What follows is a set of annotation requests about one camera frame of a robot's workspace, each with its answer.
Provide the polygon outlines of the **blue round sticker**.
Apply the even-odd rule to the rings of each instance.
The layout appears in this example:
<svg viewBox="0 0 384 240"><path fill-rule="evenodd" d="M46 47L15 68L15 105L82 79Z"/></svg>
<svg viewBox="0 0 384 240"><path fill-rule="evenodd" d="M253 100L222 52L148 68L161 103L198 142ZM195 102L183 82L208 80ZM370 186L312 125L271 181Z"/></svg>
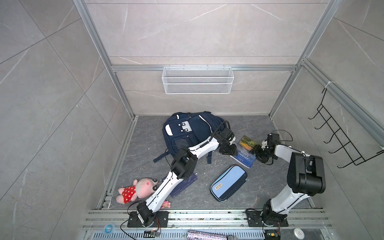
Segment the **blue round sticker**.
<svg viewBox="0 0 384 240"><path fill-rule="evenodd" d="M109 223L107 225L104 226L104 234L105 235L111 235L114 233L115 231L115 228L116 228L116 225L115 224L112 224L112 223Z"/></svg>

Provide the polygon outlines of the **pink plush pig toy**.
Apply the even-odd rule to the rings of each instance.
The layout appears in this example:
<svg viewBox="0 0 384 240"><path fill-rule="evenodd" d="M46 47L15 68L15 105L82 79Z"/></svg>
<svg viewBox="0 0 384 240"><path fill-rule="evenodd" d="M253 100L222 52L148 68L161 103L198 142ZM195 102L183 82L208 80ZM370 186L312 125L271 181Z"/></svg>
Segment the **pink plush pig toy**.
<svg viewBox="0 0 384 240"><path fill-rule="evenodd" d="M116 197L116 201L119 204L127 204L148 198L158 189L158 183L158 180L150 178L134 180L132 186L118 189L119 195Z"/></svg>

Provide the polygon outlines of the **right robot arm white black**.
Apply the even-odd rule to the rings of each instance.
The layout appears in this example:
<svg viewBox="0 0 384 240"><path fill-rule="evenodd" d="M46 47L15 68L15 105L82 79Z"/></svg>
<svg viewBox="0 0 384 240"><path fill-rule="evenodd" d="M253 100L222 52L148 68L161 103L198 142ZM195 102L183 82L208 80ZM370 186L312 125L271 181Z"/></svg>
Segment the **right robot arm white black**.
<svg viewBox="0 0 384 240"><path fill-rule="evenodd" d="M282 223L299 202L322 194L326 189L323 158L283 145L279 138L279 134L269 134L262 144L250 150L261 163L278 159L289 163L287 185L276 197L264 204L261 219L267 226Z"/></svg>

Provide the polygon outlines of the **small pink toy figure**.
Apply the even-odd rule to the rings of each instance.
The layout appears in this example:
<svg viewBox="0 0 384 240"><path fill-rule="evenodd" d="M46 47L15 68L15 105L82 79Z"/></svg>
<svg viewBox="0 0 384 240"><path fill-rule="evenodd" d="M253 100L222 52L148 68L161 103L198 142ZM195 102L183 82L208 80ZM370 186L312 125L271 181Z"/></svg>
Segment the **small pink toy figure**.
<svg viewBox="0 0 384 240"><path fill-rule="evenodd" d="M164 201L162 203L161 209L169 209L171 207L171 203L169 201Z"/></svg>

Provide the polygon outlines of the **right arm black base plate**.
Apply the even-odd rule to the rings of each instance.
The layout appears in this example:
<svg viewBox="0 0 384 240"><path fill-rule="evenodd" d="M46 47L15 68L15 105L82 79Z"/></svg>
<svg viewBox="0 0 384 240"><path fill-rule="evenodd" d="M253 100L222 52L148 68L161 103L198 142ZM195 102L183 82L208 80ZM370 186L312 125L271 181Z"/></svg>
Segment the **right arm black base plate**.
<svg viewBox="0 0 384 240"><path fill-rule="evenodd" d="M275 212L263 212L255 209L245 210L249 227L288 227L287 216Z"/></svg>

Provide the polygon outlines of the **glittery purple pouch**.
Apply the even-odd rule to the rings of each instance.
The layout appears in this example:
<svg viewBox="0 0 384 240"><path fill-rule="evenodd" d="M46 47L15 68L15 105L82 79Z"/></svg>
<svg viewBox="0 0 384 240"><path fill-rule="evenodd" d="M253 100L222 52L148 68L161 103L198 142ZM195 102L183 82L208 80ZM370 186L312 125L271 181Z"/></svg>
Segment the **glittery purple pouch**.
<svg viewBox="0 0 384 240"><path fill-rule="evenodd" d="M216 233L189 230L187 232L187 240L227 240L227 236Z"/></svg>

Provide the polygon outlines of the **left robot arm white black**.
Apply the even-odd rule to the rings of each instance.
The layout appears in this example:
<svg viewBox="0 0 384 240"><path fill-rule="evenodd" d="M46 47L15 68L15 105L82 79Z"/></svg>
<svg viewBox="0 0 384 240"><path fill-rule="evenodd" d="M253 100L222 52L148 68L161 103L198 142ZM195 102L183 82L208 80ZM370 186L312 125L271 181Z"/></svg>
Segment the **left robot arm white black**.
<svg viewBox="0 0 384 240"><path fill-rule="evenodd" d="M171 164L165 181L145 202L137 206L137 215L141 225L148 227L153 223L156 212L161 209L166 198L179 183L192 175L201 157L216 149L219 149L222 155L234 156L237 153L235 139L232 130L225 128L222 131L215 131L196 146L181 148Z"/></svg>

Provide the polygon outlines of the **Animal Farm paperback book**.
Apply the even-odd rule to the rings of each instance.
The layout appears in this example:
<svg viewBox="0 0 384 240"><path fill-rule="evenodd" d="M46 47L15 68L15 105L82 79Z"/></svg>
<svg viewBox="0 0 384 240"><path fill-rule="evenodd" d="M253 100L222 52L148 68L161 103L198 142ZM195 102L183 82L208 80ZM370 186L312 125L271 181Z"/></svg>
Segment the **Animal Farm paperback book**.
<svg viewBox="0 0 384 240"><path fill-rule="evenodd" d="M236 144L238 155L231 156L231 158L236 160L244 167L250 169L256 161L256 156L251 153L251 150L257 145L258 143L256 141L250 139L247 136L243 136Z"/></svg>

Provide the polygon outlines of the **light blue pencil case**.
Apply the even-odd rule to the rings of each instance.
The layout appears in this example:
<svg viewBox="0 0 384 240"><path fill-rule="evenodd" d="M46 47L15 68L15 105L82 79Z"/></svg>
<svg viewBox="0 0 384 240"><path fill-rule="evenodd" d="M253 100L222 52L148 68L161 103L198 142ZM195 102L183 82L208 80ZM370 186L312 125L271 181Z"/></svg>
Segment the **light blue pencil case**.
<svg viewBox="0 0 384 240"><path fill-rule="evenodd" d="M229 167L211 185L210 191L218 202L228 200L246 182L247 172L239 165Z"/></svg>

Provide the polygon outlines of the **white round button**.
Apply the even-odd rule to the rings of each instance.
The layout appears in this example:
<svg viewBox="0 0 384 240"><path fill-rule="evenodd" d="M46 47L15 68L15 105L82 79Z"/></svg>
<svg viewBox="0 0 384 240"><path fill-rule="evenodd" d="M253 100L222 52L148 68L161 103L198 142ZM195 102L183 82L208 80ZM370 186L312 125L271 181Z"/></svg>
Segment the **white round button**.
<svg viewBox="0 0 384 240"><path fill-rule="evenodd" d="M305 239L305 233L302 229L299 229L299 228L295 228L293 230L293 233L294 233L294 236L298 239L298 240L304 240Z"/></svg>

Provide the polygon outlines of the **dark purple notebook yellow label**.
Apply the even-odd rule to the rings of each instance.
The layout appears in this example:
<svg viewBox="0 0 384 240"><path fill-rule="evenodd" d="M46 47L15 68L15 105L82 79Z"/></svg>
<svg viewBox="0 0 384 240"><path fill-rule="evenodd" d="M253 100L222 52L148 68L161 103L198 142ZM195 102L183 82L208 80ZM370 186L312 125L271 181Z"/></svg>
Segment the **dark purple notebook yellow label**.
<svg viewBox="0 0 384 240"><path fill-rule="evenodd" d="M190 187L196 180L198 179L196 174L192 174L187 179L184 179L181 183L179 183L170 193L171 198L176 198L180 195L184 190Z"/></svg>

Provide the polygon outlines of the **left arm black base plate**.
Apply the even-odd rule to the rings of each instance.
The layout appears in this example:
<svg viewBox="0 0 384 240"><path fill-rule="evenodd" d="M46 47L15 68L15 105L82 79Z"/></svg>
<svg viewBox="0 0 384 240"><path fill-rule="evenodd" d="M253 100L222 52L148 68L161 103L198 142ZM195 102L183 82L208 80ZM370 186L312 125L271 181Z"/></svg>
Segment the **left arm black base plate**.
<svg viewBox="0 0 384 240"><path fill-rule="evenodd" d="M140 217L137 211L132 211L128 218L128 228L154 227L166 228L169 221L169 212L159 211L149 214L146 218Z"/></svg>

